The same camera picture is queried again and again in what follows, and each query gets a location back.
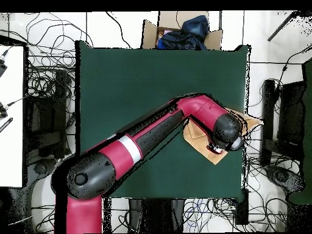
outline green table surface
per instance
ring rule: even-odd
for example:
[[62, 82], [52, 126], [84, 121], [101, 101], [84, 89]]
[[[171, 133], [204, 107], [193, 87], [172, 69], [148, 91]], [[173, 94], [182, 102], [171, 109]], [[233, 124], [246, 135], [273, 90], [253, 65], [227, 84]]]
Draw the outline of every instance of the green table surface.
[[[226, 107], [244, 110], [247, 46], [236, 51], [92, 49], [81, 41], [79, 47], [81, 151], [185, 93], [210, 93]], [[164, 143], [178, 131], [111, 197], [241, 200], [243, 152], [213, 165], [183, 139], [182, 126]]]
[[306, 84], [302, 98], [305, 106], [302, 171], [306, 185], [304, 191], [292, 193], [289, 201], [298, 205], [308, 205], [312, 204], [312, 59], [302, 65], [302, 72]]

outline red robot arm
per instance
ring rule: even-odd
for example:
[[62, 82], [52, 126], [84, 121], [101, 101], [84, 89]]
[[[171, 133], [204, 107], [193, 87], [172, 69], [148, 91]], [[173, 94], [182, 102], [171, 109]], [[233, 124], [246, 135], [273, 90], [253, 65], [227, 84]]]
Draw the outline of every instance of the red robot arm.
[[172, 99], [88, 150], [69, 168], [66, 232], [101, 233], [101, 195], [186, 119], [207, 134], [212, 152], [235, 151], [243, 144], [240, 121], [209, 95]]

